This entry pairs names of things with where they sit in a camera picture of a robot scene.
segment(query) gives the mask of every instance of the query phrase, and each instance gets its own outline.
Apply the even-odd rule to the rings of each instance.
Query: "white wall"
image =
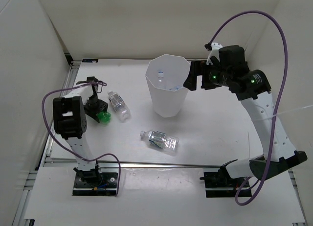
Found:
[[[27,173],[42,153],[41,99],[63,85],[67,69],[39,1],[0,0],[0,225],[11,225]],[[51,120],[51,106],[47,113]]]
[[[232,15],[272,12],[279,0],[40,0],[75,60],[205,58],[217,28]],[[221,33],[221,44],[253,49],[266,19],[244,16]]]
[[[289,72],[280,111],[313,104],[313,0],[280,0],[274,17],[287,38]],[[283,76],[283,49],[278,31],[269,23],[250,58],[251,69],[267,75],[277,98]],[[294,168],[300,198],[309,225],[313,225],[313,109],[280,116],[298,150],[308,161]]]

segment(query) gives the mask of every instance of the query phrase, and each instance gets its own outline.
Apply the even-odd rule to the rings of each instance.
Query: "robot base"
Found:
[[[205,194],[207,198],[234,198],[238,187],[245,180],[244,178],[234,179],[234,182],[229,182],[227,185],[223,179],[219,178],[218,172],[204,172],[204,177],[200,180],[204,180]],[[251,197],[251,190],[249,188],[249,182],[244,185],[239,197]]]
[[[97,186],[90,185],[86,182],[82,182],[78,174],[75,176],[74,186],[73,186],[73,196],[115,196],[117,187],[117,177],[116,172],[103,172],[99,173],[102,177],[102,181],[99,182]]]

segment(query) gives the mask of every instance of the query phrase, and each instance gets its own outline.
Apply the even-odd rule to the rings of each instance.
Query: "black mounting plate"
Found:
[[[212,182],[217,175],[217,172],[204,172],[205,194],[207,198],[234,198],[237,190],[230,189],[229,186],[221,182]],[[238,187],[242,184],[244,178],[237,179]],[[249,182],[244,185],[244,188],[249,188]],[[242,190],[239,193],[239,197],[251,197],[251,190]]]
[[[117,172],[103,172],[103,173],[99,173],[99,175],[101,176],[102,181],[100,181],[97,186],[102,186],[106,183],[107,184],[106,188],[94,190],[96,186],[91,186],[90,184],[81,181],[78,174],[76,174],[72,195],[73,196],[115,196],[118,173]]]

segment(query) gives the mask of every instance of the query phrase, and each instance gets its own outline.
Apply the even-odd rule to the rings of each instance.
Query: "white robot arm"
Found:
[[[245,61],[245,51],[238,45],[222,47],[212,43],[207,61],[192,61],[184,87],[197,89],[197,76],[202,76],[202,89],[229,87],[247,110],[259,135],[263,155],[244,160],[230,161],[221,166],[211,181],[224,181],[226,186],[237,186],[238,179],[261,179],[268,159],[269,140],[273,117],[273,98],[265,74],[250,71]],[[276,176],[307,160],[305,152],[296,151],[288,139],[280,119],[276,118],[272,156],[267,179]]]
[[[90,85],[77,88],[66,96],[53,100],[54,130],[66,140],[71,150],[79,155],[75,156],[77,167],[74,168],[76,177],[73,195],[115,196],[118,192],[116,187],[118,173],[101,172],[85,136],[86,114],[99,123],[106,119],[108,104],[98,99],[96,84],[98,82],[95,77],[88,77],[85,82],[78,84],[90,83]]]

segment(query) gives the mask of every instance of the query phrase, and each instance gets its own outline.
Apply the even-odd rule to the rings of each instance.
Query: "bottle label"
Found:
[[[109,97],[109,101],[115,107],[116,105],[124,102],[123,99],[118,94],[113,94]]]
[[[164,139],[166,137],[166,134],[162,133],[162,132],[151,132],[151,136],[149,138],[149,142],[158,147],[158,148],[163,148],[163,144],[164,144]]]

